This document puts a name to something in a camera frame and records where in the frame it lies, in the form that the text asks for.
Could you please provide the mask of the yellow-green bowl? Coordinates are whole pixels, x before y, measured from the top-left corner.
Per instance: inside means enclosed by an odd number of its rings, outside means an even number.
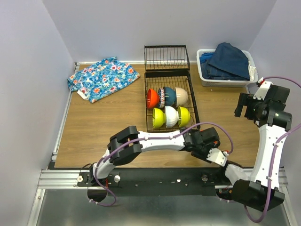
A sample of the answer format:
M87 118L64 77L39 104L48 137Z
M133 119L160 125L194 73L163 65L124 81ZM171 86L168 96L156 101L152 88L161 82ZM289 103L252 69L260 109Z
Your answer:
M187 108L179 106L177 108L178 114L179 114L179 120L178 120L178 126L180 128L188 125L190 122L190 112Z

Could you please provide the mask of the white bowl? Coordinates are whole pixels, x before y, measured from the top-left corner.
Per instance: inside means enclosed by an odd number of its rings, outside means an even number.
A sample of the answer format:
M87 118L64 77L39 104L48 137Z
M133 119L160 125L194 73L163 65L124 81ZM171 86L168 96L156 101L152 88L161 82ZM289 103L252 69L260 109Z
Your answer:
M175 87L176 92L176 107L183 106L188 101L188 93L186 90Z
M165 106L166 127L172 128L179 120L178 112L172 106Z

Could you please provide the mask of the black wire dish rack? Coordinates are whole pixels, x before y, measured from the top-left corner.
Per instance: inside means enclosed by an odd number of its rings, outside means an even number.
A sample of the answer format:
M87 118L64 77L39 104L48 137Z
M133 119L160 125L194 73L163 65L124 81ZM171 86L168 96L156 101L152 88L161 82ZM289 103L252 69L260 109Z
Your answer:
M187 127L200 122L186 45L145 45L144 68L145 92L149 89L158 91L164 86L184 89L188 93L188 102L184 107L191 115Z

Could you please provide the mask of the dark glazed bowl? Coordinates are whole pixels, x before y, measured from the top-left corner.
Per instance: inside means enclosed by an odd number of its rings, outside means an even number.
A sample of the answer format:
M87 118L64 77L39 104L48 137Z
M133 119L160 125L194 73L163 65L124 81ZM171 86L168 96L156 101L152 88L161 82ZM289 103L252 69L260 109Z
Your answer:
M176 103L176 92L171 87L163 87L165 93L165 106L173 106Z

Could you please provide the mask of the blue triangle pattern bowl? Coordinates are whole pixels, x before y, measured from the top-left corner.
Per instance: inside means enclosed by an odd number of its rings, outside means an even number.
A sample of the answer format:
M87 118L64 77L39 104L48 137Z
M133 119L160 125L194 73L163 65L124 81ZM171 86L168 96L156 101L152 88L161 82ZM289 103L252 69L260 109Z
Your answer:
M164 89L159 88L157 94L158 94L158 97L159 97L157 108L162 109L165 106L165 92L164 92Z

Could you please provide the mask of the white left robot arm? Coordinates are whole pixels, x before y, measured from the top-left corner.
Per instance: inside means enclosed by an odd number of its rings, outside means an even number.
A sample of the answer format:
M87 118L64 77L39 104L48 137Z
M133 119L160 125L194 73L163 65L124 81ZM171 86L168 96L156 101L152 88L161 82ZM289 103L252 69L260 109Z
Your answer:
M149 133L130 126L110 138L98 162L87 164L88 173L80 172L79 186L99 186L116 166L132 162L138 155L157 150L186 151L193 157L225 166L226 156L219 149L220 138L214 126L198 130L193 127L174 132Z

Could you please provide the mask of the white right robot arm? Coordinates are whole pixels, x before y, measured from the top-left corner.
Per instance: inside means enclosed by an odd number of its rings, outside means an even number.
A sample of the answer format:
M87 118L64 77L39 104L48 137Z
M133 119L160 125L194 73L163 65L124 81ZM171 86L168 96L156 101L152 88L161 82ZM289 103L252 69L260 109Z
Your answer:
M285 195L279 191L278 171L292 115L284 111L290 90L271 82L261 84L254 95L241 93L234 111L240 117L252 120L260 134L259 147L252 173L247 175L236 163L227 161L217 171L217 181L223 185L232 183L230 199L255 210L266 212L283 203Z

